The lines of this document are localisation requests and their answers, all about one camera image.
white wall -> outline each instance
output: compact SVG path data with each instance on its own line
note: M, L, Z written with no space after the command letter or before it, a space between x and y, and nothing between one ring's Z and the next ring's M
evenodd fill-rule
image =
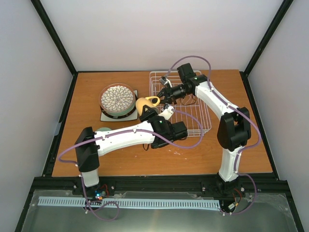
M281 179L309 231L309 1L298 0L249 76Z
M282 0L42 0L77 70L244 70ZM207 69L202 61L190 61Z
M15 230L71 82L29 0L0 2L0 227Z

black corner post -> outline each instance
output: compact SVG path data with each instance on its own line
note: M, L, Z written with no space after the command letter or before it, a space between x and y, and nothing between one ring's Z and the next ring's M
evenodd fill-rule
M58 48L62 58L64 59L64 62L66 63L69 71L71 72L72 75L76 75L77 71L66 51L66 49L64 48L52 22L50 21L42 3L40 0L31 0L34 8L36 9L36 11L38 12L42 22L44 23L48 33L50 34L50 36L52 37L56 47Z
M269 40L271 39L272 35L274 34L275 30L277 29L278 25L280 24L281 20L283 19L285 13L288 11L289 7L291 6L293 0L283 0L280 8L278 9L276 15L274 16L273 20L271 21L265 35L263 36L260 44L258 45L256 51L254 52L251 60L249 61L245 71L243 72L245 77L248 77L250 72L252 71L253 67L259 60L264 48L268 44Z

cup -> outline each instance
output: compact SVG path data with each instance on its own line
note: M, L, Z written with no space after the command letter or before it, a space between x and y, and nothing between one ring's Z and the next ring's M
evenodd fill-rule
M149 99L153 99L153 98L156 98L157 101L156 103L152 103ZM150 96L150 97L146 97L146 98L138 98L136 100L136 103L135 103L135 106L136 106L136 109L139 113L139 115L141 116L141 114L143 113L143 107L144 105L147 105L148 107L150 108L153 108L157 114L159 114L159 109L156 107L157 105L160 104L160 98L158 98L157 96Z

mug handle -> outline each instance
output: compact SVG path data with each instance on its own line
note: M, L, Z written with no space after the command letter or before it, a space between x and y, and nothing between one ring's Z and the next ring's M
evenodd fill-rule
M149 100L149 99L153 99L153 98L156 98L157 101L156 101L156 103L152 103L152 105L154 105L154 106L159 105L160 104L160 98L157 97L157 96L150 96L150 97L146 97L145 99Z

black frame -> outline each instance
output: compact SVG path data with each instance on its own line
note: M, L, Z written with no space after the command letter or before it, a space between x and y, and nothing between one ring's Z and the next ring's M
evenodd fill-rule
M68 69L70 70L73 78L69 88L69 92L59 119L60 130L58 135L54 136L50 151L48 153L47 161L42 173L41 177L35 177L29 191L29 195L25 202L24 209L20 216L18 225L15 229L15 232L19 232L22 230L22 226L24 220L26 218L29 204L31 202L33 192L37 189L62 189L62 190L73 190L76 194L81 193L81 180L78 177L51 177L57 152L59 149L62 133L64 130L64 125L66 122L66 118L68 115L70 102L72 99L72 95L74 92L74 87L76 84L76 80L78 77L78 73L82 73L83 71L76 71L71 59L66 52L55 28L53 27L42 3L40 0L31 0L34 8L38 12L42 22L44 23L47 31L49 32L50 36L52 37L56 47L58 48L60 54L62 55ZM276 15L274 16L272 22L270 23L265 35L263 36L260 44L258 45L255 53L253 54L252 58L250 59L245 71L239 72L242 78L248 99L250 101L257 126L260 129L262 134L263 143L268 155L268 159L270 161L271 167L273 172L269 174L252 174L252 177L256 183L256 186L259 192L269 192L269 193L283 193L286 195L288 203L290 205L294 221L296 223L296 227L298 231L304 231L289 185L287 181L279 180L279 176L276 170L276 166L269 148L269 144L267 141L267 137L262 125L262 121L260 115L258 113L254 97L252 94L252 90L249 84L249 74L252 71L254 65L257 63L259 57L261 56L264 48L266 47L267 43L271 39L272 35L274 34L276 28L278 27L279 23L283 19L285 13L288 11L289 7L291 6L293 0L283 0L280 8L278 9ZM107 183L109 186L109 192L111 194L114 191L172 191L172 192L190 192L194 193L203 197L213 197L214 199L218 199L220 201L224 200L231 200L231 196L221 196L216 192L208 191L208 186L212 186L216 180L216 175L180 175L180 176L148 176L147 178L141 176L134 176L134 177L100 177L100 183ZM241 187L246 189L245 192L252 192L253 186L250 180L246 177L239 178L239 184Z

